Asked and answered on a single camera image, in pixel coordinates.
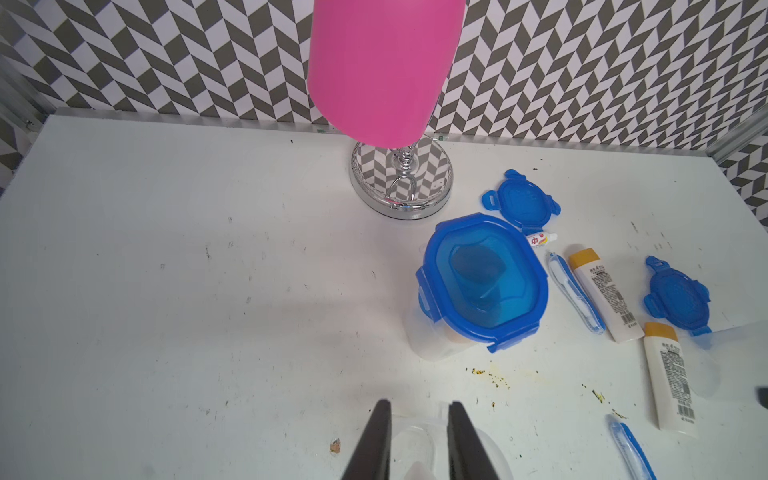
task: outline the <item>debris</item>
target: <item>debris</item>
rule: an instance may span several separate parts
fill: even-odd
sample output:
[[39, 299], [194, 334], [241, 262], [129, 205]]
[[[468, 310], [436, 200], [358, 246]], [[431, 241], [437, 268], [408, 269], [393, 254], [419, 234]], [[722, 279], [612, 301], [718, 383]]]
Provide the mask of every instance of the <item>debris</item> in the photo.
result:
[[496, 385], [496, 388], [501, 386], [501, 384], [503, 382], [504, 386], [507, 387], [507, 390], [510, 389], [509, 384], [507, 383], [507, 380], [504, 377], [498, 376], [498, 375], [494, 375], [493, 373], [490, 373], [487, 370], [472, 369], [472, 374], [474, 374], [474, 375], [488, 375], [489, 377], [491, 377], [491, 383]]
[[336, 456], [339, 453], [341, 453], [341, 440], [334, 439], [333, 442], [331, 442], [331, 455]]

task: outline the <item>blue plastic lid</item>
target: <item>blue plastic lid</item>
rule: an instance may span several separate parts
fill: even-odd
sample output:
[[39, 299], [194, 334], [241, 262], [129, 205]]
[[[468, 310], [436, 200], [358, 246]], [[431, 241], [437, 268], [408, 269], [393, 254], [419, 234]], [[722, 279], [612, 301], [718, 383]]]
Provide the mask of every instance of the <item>blue plastic lid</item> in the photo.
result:
[[484, 214], [438, 223], [416, 272], [422, 310], [495, 352], [536, 333], [547, 274], [525, 236]]
[[710, 320], [710, 291], [670, 264], [650, 255], [645, 259], [654, 272], [650, 279], [650, 294], [643, 299], [645, 308], [654, 318], [666, 318], [691, 335], [712, 333]]
[[486, 210], [501, 210], [504, 218], [525, 235], [540, 232], [552, 214], [560, 214], [560, 205], [552, 196], [526, 180], [525, 175], [507, 170], [504, 176], [507, 180], [497, 191], [491, 190], [482, 196]]

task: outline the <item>pink cylinder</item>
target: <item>pink cylinder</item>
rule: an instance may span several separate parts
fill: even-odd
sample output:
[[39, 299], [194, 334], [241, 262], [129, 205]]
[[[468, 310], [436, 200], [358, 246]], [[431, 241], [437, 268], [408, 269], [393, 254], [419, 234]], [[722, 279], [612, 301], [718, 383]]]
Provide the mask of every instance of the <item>pink cylinder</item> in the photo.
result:
[[333, 126], [375, 147], [424, 133], [462, 33], [465, 0], [315, 0], [307, 81]]

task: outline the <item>white tube with yellow cap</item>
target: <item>white tube with yellow cap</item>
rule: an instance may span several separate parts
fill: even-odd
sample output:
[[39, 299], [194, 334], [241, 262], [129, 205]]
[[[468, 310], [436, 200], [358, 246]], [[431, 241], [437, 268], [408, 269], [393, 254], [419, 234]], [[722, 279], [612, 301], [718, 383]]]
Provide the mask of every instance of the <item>white tube with yellow cap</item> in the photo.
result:
[[697, 438], [696, 414], [677, 333], [669, 325], [645, 324], [645, 357], [654, 389], [659, 429]]
[[574, 253], [568, 258], [568, 265], [571, 266], [581, 288], [603, 317], [605, 326], [608, 327], [616, 343], [639, 339], [643, 336], [643, 328], [629, 311], [627, 302], [624, 301], [616, 283], [594, 250], [587, 248]]

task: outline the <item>chrome base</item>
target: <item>chrome base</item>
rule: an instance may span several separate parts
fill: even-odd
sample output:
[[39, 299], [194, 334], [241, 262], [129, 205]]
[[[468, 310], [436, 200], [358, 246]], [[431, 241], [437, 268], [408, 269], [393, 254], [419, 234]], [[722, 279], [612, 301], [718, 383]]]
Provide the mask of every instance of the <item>chrome base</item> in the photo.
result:
[[395, 150], [358, 143], [349, 179], [360, 198], [380, 214], [416, 220], [438, 212], [448, 201], [453, 168], [442, 147], [424, 135]]

